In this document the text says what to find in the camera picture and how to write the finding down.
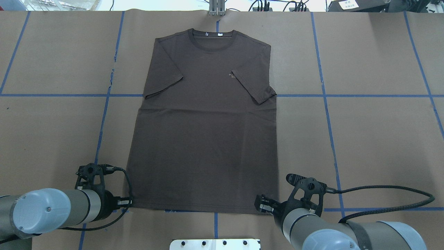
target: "folded sleeve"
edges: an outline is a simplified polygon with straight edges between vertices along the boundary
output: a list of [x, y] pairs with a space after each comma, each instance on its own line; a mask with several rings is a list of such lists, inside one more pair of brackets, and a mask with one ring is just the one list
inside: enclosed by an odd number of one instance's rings
[[183, 75], [177, 65], [165, 51], [159, 38], [156, 38], [147, 81], [143, 90], [144, 97], [147, 98], [159, 94], [179, 82], [182, 78]]
[[258, 104], [276, 95], [270, 86], [270, 53], [271, 46], [267, 44], [252, 59], [232, 69], [232, 73]]

